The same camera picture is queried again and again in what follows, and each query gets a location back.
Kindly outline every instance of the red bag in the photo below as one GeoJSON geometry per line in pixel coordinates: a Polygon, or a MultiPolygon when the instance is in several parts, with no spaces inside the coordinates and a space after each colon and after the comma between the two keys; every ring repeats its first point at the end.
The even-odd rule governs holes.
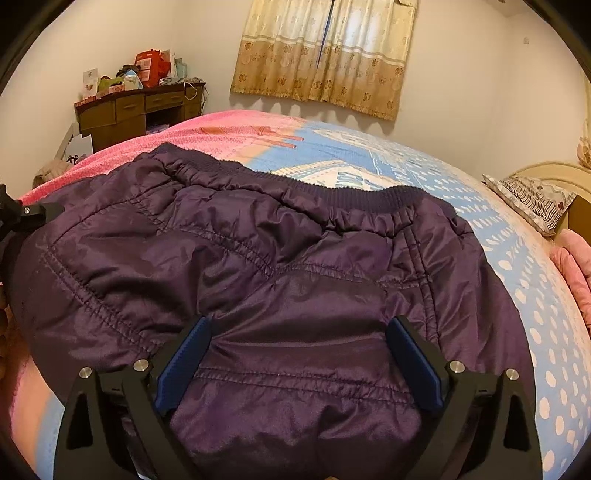
{"type": "Polygon", "coordinates": [[[139,67],[139,79],[147,88],[156,87],[158,81],[170,71],[170,62],[162,58],[159,50],[138,53],[135,56],[135,65],[139,67]]]}

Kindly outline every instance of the patterned pillowcase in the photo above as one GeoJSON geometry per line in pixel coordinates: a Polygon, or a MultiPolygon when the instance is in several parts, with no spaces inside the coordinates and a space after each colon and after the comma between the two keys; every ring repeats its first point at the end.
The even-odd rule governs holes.
{"type": "Polygon", "coordinates": [[[576,193],[539,179],[513,175],[501,181],[483,175],[486,185],[544,236],[555,228],[576,193]]]}

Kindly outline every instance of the white wall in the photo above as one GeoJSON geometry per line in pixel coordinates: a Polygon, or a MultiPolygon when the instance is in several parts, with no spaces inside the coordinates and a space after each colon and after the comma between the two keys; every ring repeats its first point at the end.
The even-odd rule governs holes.
{"type": "Polygon", "coordinates": [[[172,48],[190,75],[207,82],[206,113],[248,108],[346,125],[474,176],[575,161],[584,117],[580,68],[533,13],[507,19],[482,0],[420,0],[393,124],[327,103],[230,94],[250,3],[76,0],[41,34],[0,96],[0,176],[9,192],[25,193],[56,152],[74,120],[82,72],[98,67],[112,76],[149,48],[172,48]]]}
{"type": "Polygon", "coordinates": [[[251,0],[195,2],[183,54],[207,82],[206,112],[246,108],[363,130],[469,169],[481,150],[506,55],[508,22],[480,0],[421,0],[395,124],[328,103],[230,94],[251,0]]]}
{"type": "Polygon", "coordinates": [[[501,94],[479,159],[468,169],[473,175],[503,177],[542,161],[577,162],[585,116],[583,70],[535,13],[511,17],[509,29],[501,94]]]}
{"type": "Polygon", "coordinates": [[[11,195],[30,190],[76,119],[82,72],[112,77],[140,51],[178,47],[181,2],[76,0],[41,33],[0,96],[0,178],[11,195]]]}

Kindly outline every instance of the bed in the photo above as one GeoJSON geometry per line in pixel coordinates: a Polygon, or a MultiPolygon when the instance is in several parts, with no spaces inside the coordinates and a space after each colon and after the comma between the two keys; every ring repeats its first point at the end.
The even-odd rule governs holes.
{"type": "MultiPolygon", "coordinates": [[[[484,184],[429,155],[361,132],[282,115],[230,111],[98,152],[23,201],[35,202],[61,185],[107,173],[166,141],[309,183],[365,190],[406,184],[451,203],[472,226],[520,312],[535,369],[544,480],[560,478],[591,431],[591,341],[566,283],[548,258],[548,242],[484,184]]],[[[580,219],[591,202],[591,172],[554,163],[520,173],[576,187],[583,203],[565,222],[583,223],[580,219]]],[[[42,480],[49,480],[63,407],[39,374],[14,321],[8,339],[0,416],[25,460],[42,480]]]]}

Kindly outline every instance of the curtain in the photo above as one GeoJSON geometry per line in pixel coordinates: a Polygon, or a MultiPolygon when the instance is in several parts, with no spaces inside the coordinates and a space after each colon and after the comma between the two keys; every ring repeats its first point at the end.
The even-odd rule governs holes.
{"type": "Polygon", "coordinates": [[[254,0],[231,92],[308,100],[332,0],[254,0]]]}
{"type": "Polygon", "coordinates": [[[335,0],[310,99],[395,120],[417,0],[335,0]]]}
{"type": "Polygon", "coordinates": [[[577,156],[583,167],[591,168],[591,83],[585,76],[585,122],[583,123],[583,136],[580,138],[577,156]]]}

